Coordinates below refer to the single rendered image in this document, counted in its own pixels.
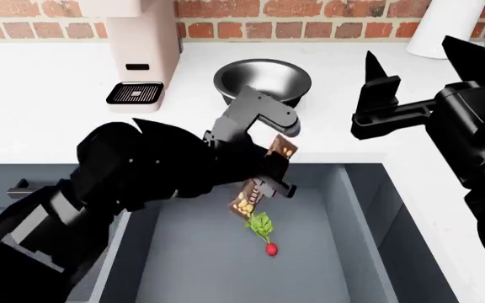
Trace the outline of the right gripper finger with bracket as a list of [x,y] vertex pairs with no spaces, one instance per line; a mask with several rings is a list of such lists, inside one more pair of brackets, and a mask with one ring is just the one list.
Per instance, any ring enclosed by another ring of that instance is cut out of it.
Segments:
[[401,105],[396,93],[401,78],[389,77],[372,52],[365,55],[365,84],[351,121],[351,134],[366,140],[386,136],[394,130],[423,125],[435,108],[435,100]]

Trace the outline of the beige coffee machine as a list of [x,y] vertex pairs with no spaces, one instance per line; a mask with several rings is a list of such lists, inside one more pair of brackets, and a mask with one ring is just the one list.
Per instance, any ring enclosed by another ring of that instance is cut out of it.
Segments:
[[120,82],[162,82],[164,89],[155,104],[108,106],[120,113],[153,113],[162,105],[180,58],[173,0],[133,0],[131,4],[133,12],[106,19]]

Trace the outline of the dark metal bowl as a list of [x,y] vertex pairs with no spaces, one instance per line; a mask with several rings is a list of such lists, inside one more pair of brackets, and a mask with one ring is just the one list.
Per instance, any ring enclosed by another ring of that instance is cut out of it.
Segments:
[[232,62],[218,70],[213,83],[226,104],[249,86],[295,108],[312,86],[310,75],[297,65],[271,59]]

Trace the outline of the open grey drawer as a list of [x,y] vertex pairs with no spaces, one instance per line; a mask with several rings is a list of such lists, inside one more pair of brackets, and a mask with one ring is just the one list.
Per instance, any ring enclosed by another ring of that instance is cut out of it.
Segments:
[[228,202],[239,187],[131,214],[90,303],[458,303],[379,163],[293,164],[295,196],[264,199],[265,244]]

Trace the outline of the black drip tray grille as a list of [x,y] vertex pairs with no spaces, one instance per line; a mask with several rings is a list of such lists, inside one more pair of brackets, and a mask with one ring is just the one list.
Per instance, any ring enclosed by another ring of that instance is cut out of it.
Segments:
[[113,87],[106,98],[106,103],[151,105],[161,98],[163,89],[162,82],[120,82]]

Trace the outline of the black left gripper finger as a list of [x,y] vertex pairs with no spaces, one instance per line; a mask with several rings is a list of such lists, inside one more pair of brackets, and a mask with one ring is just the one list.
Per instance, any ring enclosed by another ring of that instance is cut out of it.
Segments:
[[258,191],[267,198],[273,197],[274,194],[292,198],[297,187],[283,181],[288,166],[289,161],[276,151],[266,155],[255,178]]

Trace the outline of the pointed right gripper finger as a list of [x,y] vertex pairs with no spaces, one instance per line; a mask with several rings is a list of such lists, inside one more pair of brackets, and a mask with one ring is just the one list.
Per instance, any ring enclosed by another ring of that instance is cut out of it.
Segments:
[[442,47],[463,82],[485,84],[485,47],[449,35],[443,39]]

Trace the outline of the red radish with leaves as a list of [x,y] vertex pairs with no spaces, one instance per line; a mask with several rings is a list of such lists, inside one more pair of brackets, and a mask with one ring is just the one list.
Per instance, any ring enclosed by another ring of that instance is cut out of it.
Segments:
[[245,222],[245,226],[266,242],[265,252],[270,257],[275,257],[278,253],[278,247],[270,240],[270,234],[274,231],[273,221],[265,212],[247,214],[247,217],[248,220]]

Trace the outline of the white cylindrical container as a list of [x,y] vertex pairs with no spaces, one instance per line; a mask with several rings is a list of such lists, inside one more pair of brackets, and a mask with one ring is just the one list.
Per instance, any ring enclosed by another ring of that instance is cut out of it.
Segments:
[[408,43],[407,52],[444,60],[444,38],[472,40],[479,19],[485,19],[485,0],[432,0]]

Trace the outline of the brown chocolate bar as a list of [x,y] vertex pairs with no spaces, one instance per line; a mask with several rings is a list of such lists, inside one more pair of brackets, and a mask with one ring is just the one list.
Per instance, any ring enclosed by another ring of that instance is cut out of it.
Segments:
[[[277,152],[289,161],[297,151],[297,146],[288,141],[288,139],[284,136],[277,135],[273,140],[273,143],[271,143],[271,146],[269,147],[265,156],[271,152]],[[243,187],[237,196],[231,201],[229,204],[229,209],[233,214],[236,214],[247,221],[247,214],[254,213],[259,202],[263,198],[267,197],[263,196],[258,191],[255,178],[250,178],[248,181],[244,182]]]

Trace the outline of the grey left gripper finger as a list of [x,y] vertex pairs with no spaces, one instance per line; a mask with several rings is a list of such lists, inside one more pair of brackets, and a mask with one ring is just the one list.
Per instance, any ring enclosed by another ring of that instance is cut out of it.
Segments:
[[301,122],[293,108],[249,86],[242,88],[224,115],[242,130],[248,130],[260,120],[290,138],[298,136],[301,131]]

